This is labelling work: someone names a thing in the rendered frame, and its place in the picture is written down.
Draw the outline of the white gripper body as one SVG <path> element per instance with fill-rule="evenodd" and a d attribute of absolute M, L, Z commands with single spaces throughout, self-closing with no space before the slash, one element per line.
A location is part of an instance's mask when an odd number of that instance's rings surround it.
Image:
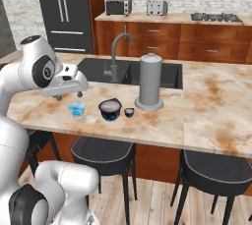
<path fill-rule="evenodd" d="M 68 82 L 63 82 L 58 85 L 48 86 L 40 91 L 45 96 L 59 96 L 61 94 L 85 91 L 89 87 L 89 83 L 85 75 L 78 71 L 75 78 Z"/>

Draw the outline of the light blue yogurt container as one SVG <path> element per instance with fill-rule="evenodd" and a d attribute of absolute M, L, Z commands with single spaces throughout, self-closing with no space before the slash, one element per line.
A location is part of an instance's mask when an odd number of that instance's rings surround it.
<path fill-rule="evenodd" d="M 74 101 L 69 105 L 69 110 L 75 117 L 81 117 L 85 112 L 86 103 L 83 101 Z"/>

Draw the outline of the large dark blue yogurt container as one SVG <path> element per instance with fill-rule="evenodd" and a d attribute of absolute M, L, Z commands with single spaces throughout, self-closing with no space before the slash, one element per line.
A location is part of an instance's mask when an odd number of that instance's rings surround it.
<path fill-rule="evenodd" d="M 106 121 L 115 121 L 119 115 L 122 104 L 117 98 L 104 100 L 99 106 L 101 116 Z"/>

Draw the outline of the dark grey sink basin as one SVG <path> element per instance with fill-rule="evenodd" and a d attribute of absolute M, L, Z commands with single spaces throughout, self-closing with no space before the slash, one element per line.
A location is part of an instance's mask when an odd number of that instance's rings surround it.
<path fill-rule="evenodd" d="M 117 60 L 117 77 L 119 84 L 140 84 L 140 62 Z M 107 73 L 111 70 L 111 61 L 98 58 L 85 58 L 78 68 L 84 73 L 89 82 L 110 83 L 111 76 Z M 166 88 L 182 89 L 182 65 L 161 64 L 160 86 Z"/>

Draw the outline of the grey curved tap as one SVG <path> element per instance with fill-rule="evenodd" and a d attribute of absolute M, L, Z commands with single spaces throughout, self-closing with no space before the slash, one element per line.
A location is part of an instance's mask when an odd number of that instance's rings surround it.
<path fill-rule="evenodd" d="M 126 32 L 120 33 L 119 35 L 117 35 L 113 42 L 112 42 L 112 46 L 111 46 L 111 65 L 110 65 L 110 69 L 104 69 L 103 74 L 105 76 L 111 76 L 111 81 L 113 83 L 117 83 L 118 82 L 118 75 L 117 75 L 117 65 L 116 65 L 116 59 L 115 59 L 115 51 L 116 51 L 116 44 L 117 42 L 122 38 L 122 37 L 126 37 L 130 40 L 130 43 L 133 44 L 134 43 L 134 39 L 133 37 Z"/>

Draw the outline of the black bar stool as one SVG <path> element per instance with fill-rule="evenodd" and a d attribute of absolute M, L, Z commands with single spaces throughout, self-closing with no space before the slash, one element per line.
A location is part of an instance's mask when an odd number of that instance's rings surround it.
<path fill-rule="evenodd" d="M 174 204 L 180 181 L 182 193 L 174 225 L 179 224 L 189 187 L 214 196 L 211 213 L 218 197 L 227 197 L 222 225 L 227 225 L 234 199 L 252 184 L 252 162 L 248 158 L 182 149 L 179 171 L 170 205 Z"/>
<path fill-rule="evenodd" d="M 134 197 L 137 197 L 136 144 L 79 136 L 71 145 L 75 163 L 88 165 L 97 170 L 99 176 L 122 175 L 126 225 L 130 225 L 128 174 L 132 170 Z"/>
<path fill-rule="evenodd" d="M 26 159 L 29 162 L 31 172 L 35 174 L 35 170 L 38 166 L 37 154 L 44 149 L 46 144 L 50 142 L 52 150 L 55 154 L 57 160 L 61 160 L 54 136 L 51 132 L 42 131 L 42 130 L 32 130 L 27 129 L 29 135 L 29 146 L 26 153 Z"/>

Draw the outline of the grey paper towel holder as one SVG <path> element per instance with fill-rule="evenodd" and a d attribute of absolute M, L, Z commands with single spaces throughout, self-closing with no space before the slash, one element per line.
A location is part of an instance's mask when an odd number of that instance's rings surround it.
<path fill-rule="evenodd" d="M 157 111 L 163 106 L 159 97 L 161 57 L 148 53 L 140 58 L 140 92 L 135 105 L 143 111 Z"/>

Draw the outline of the black fridge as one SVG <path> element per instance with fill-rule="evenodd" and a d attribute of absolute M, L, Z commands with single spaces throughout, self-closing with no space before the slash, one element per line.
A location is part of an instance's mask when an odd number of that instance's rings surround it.
<path fill-rule="evenodd" d="M 47 41 L 57 52 L 94 53 L 89 0 L 39 0 Z"/>

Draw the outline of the grey toaster oven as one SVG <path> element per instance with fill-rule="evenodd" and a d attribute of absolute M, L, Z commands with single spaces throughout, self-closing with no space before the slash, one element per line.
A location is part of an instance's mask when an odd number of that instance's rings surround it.
<path fill-rule="evenodd" d="M 132 12 L 132 0 L 107 0 L 106 15 L 124 15 L 129 16 Z"/>

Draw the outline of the brown wooden island cabinet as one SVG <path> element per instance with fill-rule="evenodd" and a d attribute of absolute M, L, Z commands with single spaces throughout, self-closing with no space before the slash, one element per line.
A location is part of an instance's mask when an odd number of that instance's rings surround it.
<path fill-rule="evenodd" d="M 71 145 L 77 138 L 73 135 L 53 134 L 60 157 L 73 162 Z M 147 144 L 137 144 L 136 175 L 138 178 L 174 183 L 179 169 L 180 150 Z"/>

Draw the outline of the silver toaster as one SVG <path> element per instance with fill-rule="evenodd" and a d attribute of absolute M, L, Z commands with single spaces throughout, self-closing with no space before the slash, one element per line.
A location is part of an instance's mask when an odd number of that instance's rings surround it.
<path fill-rule="evenodd" d="M 149 0 L 147 2 L 148 16 L 166 16 L 168 4 L 164 0 Z"/>

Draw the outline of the brown wooden base cupboards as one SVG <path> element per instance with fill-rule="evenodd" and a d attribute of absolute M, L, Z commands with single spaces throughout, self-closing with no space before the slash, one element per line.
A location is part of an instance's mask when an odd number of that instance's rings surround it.
<path fill-rule="evenodd" d="M 99 55 L 110 55 L 112 42 L 129 33 L 134 43 L 122 37 L 117 56 L 141 57 L 150 52 L 163 59 L 225 63 L 252 63 L 252 27 L 97 21 Z"/>

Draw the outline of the black gas hob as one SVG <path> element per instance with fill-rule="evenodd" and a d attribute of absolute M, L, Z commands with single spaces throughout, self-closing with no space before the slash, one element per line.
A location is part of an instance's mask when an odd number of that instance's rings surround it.
<path fill-rule="evenodd" d="M 201 22 L 228 22 L 228 23 L 241 23 L 242 20 L 234 14 L 207 14 L 207 13 L 193 13 L 191 15 L 192 21 Z"/>

